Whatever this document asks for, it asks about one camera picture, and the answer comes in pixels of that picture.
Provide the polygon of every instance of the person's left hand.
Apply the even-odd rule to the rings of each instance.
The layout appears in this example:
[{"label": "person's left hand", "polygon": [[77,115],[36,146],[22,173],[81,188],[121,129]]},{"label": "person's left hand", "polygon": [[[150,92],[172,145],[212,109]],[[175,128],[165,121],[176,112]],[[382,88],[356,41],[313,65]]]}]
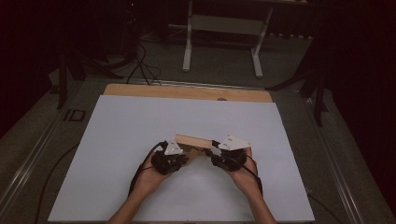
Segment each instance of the person's left hand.
[{"label": "person's left hand", "polygon": [[161,185],[161,183],[170,175],[162,175],[158,173],[152,166],[151,157],[154,152],[151,153],[146,163],[143,165],[143,169],[140,172],[139,177],[134,185],[134,190],[140,191],[142,193],[147,193],[147,195],[153,193]]}]

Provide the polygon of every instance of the hand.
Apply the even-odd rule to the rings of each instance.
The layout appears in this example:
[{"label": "hand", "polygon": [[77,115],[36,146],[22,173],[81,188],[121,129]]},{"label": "hand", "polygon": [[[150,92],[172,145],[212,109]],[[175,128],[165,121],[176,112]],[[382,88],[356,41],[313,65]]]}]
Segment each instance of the hand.
[{"label": "hand", "polygon": [[[245,153],[247,154],[247,161],[245,162],[245,166],[253,172],[255,175],[257,175],[257,167],[255,164],[255,161],[252,158],[251,155],[251,148],[247,147],[245,148]],[[256,177],[253,176],[251,173],[249,173],[247,170],[244,168],[241,168],[237,171],[229,172],[226,171],[227,174],[230,175],[230,177],[233,179],[233,182],[235,185],[245,194],[252,192],[252,191],[260,191],[259,190],[259,185],[257,184]]]},{"label": "hand", "polygon": [[161,185],[161,183],[170,175],[161,175],[158,173],[151,163],[151,157],[154,152],[148,157],[148,160],[143,165],[143,169],[140,172],[139,177],[134,185],[134,191],[147,193],[147,195],[153,193]]}]

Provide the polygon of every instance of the white table top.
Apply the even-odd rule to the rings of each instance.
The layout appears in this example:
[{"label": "white table top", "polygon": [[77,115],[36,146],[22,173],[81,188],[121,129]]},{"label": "white table top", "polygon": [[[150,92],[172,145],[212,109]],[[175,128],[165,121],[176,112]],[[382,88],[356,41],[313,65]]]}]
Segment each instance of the white table top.
[{"label": "white table top", "polygon": [[[252,143],[264,199],[278,222],[312,221],[312,209],[274,103],[101,96],[49,221],[106,221],[149,150],[175,134]],[[248,202],[209,158],[168,178],[134,221],[251,221]]]}]

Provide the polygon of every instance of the table leg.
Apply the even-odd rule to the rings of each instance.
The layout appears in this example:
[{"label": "table leg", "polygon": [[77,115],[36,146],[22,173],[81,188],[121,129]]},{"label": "table leg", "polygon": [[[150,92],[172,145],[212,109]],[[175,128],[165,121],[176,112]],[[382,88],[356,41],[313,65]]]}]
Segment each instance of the table leg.
[{"label": "table leg", "polygon": [[268,24],[270,22],[273,11],[274,11],[273,7],[268,8],[267,16],[265,18],[265,21],[262,23],[262,29],[259,34],[259,42],[257,43],[256,48],[251,49],[251,57],[253,59],[254,72],[256,74],[256,77],[258,78],[262,77],[262,66],[260,65],[259,52],[260,52],[260,48],[262,47],[262,41],[265,38],[265,33],[267,31]]},{"label": "table leg", "polygon": [[190,63],[191,63],[191,17],[192,17],[192,0],[189,1],[189,17],[187,18],[187,44],[186,50],[184,51],[184,60],[183,60],[183,72],[190,71]]}]

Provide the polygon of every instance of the floor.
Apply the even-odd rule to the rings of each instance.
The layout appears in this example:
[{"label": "floor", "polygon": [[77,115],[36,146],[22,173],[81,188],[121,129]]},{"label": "floor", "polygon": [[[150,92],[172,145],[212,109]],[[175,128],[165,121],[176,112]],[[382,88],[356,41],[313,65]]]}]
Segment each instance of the floor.
[{"label": "floor", "polygon": [[[141,43],[140,57],[146,53],[145,76],[154,85],[264,90],[293,75],[310,40],[267,37],[260,53],[264,73],[261,79],[254,76],[246,46],[223,46],[202,38],[194,39],[191,70],[185,73],[181,70],[184,46],[177,38],[167,44],[147,40]],[[48,93],[0,140],[1,205],[7,205],[0,214],[1,223],[34,223],[40,193],[50,170],[81,139],[106,85],[125,83],[135,66],[131,63],[114,71],[124,79],[108,79],[90,69],[84,82],[69,78],[69,99],[64,109],[57,110],[58,96]],[[130,83],[145,84],[143,77],[137,69]],[[326,91],[324,102],[328,112],[322,113],[323,127],[320,128],[313,120],[312,99],[301,98],[297,92],[300,85],[270,93],[310,196],[315,223],[396,223],[332,101],[332,93]],[[82,121],[71,121],[66,115],[69,109],[86,111],[87,115]],[[73,154],[74,151],[65,154],[51,174],[42,195],[37,223],[48,223]],[[27,158],[34,162],[28,164]],[[23,188],[12,191],[9,186]]]}]

